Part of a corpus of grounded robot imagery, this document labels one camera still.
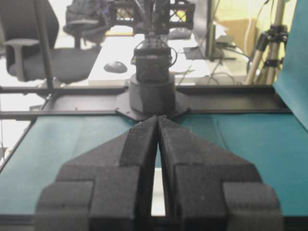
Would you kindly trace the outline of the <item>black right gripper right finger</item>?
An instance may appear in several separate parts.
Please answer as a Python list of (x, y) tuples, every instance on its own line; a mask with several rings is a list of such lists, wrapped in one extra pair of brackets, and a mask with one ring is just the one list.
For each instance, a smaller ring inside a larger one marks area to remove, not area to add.
[(280, 202), (255, 165), (172, 122), (158, 119), (163, 180), (186, 231), (282, 231)]

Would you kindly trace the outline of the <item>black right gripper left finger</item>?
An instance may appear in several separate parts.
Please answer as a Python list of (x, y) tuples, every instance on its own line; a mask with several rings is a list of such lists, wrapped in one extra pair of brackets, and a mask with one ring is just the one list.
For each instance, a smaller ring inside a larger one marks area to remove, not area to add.
[(64, 163), (40, 195), (37, 231), (134, 231), (151, 215), (157, 117)]

